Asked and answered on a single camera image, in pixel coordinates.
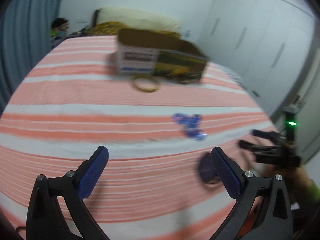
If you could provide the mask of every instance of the black device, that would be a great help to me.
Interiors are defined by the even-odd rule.
[[[228,194],[237,200],[210,240],[292,239],[290,201],[280,175],[259,178],[251,171],[244,172],[220,147],[212,149],[210,158]],[[90,196],[107,162],[108,150],[100,146],[76,171],[68,171],[62,177],[50,179],[40,174],[36,178],[28,207],[27,240],[109,240],[83,203],[83,199]],[[82,237],[70,232],[57,196],[63,196]],[[237,238],[257,196],[263,196],[264,200],[252,230]]]
[[[273,146],[258,146],[256,144],[240,140],[238,145],[242,149],[251,151],[257,163],[273,164],[279,168],[299,167],[301,158],[296,154],[296,145],[294,142],[294,131],[297,126],[295,108],[285,107],[285,130],[286,135],[270,131],[252,130],[252,135],[270,140]]]
[[[83,199],[90,196],[108,163],[108,149],[100,146],[76,171],[48,179],[36,178],[27,214],[27,240],[110,240],[87,210]],[[82,237],[70,232],[57,196],[63,196]]]

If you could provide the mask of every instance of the door handle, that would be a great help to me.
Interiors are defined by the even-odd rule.
[[[214,22],[214,26],[213,26],[213,28],[211,30],[211,36],[213,36],[214,33],[216,32],[216,29],[218,27],[219,22],[220,22],[220,18],[217,18],[216,21]]]
[[[260,97],[260,95],[259,95],[256,91],[252,90],[252,93],[253,93],[257,98]]]
[[[280,49],[278,51],[278,54],[277,54],[275,60],[273,61],[272,65],[271,65],[271,68],[274,68],[277,65],[277,63],[278,63],[278,61],[279,61],[279,59],[280,59],[280,57],[282,55],[282,52],[284,51],[284,47],[285,47],[285,43],[282,43],[281,46],[280,46]]]
[[[242,40],[243,40],[247,30],[248,30],[248,28],[243,28],[235,49],[238,49],[241,46]]]

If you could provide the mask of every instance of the cardboard box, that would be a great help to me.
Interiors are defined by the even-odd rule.
[[[121,29],[118,33],[119,75],[199,81],[207,62],[207,57],[188,41],[147,30]]]

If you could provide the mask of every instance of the white wardrobe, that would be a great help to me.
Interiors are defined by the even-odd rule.
[[[285,0],[213,0],[199,46],[231,68],[268,114],[294,85],[309,52],[315,19]]]

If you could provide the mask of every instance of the striped bedsheet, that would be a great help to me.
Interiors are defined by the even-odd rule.
[[[221,184],[202,185],[199,157],[220,146],[247,169],[253,157],[240,154],[237,140],[273,125],[213,63],[201,84],[163,82],[148,94],[116,76],[116,49],[115,36],[66,40],[18,87],[0,120],[1,208],[14,226],[25,225],[36,176],[62,176],[104,145],[109,163],[84,202],[111,239],[207,240],[234,200]],[[202,114],[206,140],[185,138],[171,121],[177,112]]]

